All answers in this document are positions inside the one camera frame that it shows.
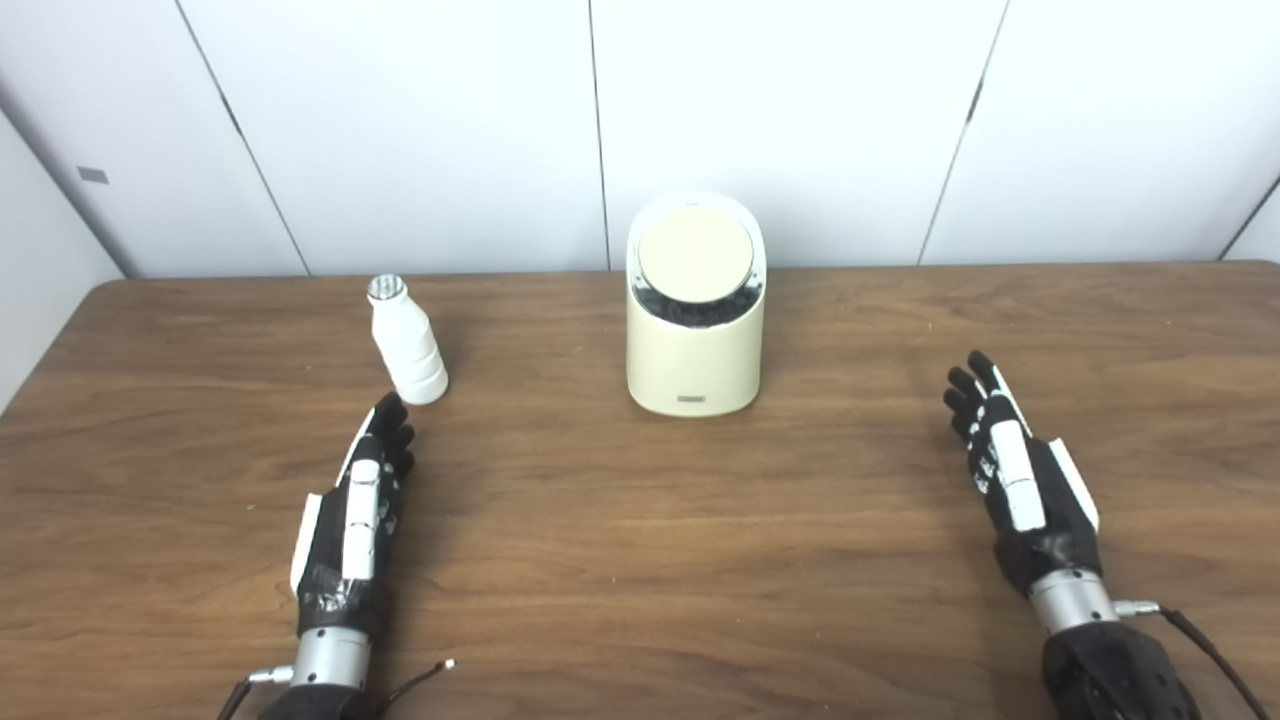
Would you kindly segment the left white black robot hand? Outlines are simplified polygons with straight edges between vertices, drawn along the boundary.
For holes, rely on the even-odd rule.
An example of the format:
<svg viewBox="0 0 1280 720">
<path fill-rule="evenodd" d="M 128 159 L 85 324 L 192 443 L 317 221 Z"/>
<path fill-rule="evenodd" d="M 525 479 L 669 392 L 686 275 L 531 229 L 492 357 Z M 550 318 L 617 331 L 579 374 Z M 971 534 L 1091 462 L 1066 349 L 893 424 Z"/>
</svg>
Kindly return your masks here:
<svg viewBox="0 0 1280 720">
<path fill-rule="evenodd" d="M 389 623 L 387 569 L 413 437 L 403 400 L 387 393 L 355 433 L 335 484 L 308 495 L 291 564 L 297 635 L 344 628 L 374 638 Z"/>
</svg>

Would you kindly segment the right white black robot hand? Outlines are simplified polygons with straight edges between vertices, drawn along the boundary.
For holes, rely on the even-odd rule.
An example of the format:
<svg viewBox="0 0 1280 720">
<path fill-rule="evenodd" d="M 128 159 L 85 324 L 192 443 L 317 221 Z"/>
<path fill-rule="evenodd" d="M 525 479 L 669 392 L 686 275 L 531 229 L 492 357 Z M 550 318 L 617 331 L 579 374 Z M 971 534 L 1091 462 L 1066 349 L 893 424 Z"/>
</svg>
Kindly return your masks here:
<svg viewBox="0 0 1280 720">
<path fill-rule="evenodd" d="M 995 557 L 1029 594 L 1056 571 L 1103 573 L 1100 514 L 1065 442 L 1038 437 L 998 366 L 982 351 L 954 366 L 943 401 L 968 473 L 996 532 Z"/>
</svg>

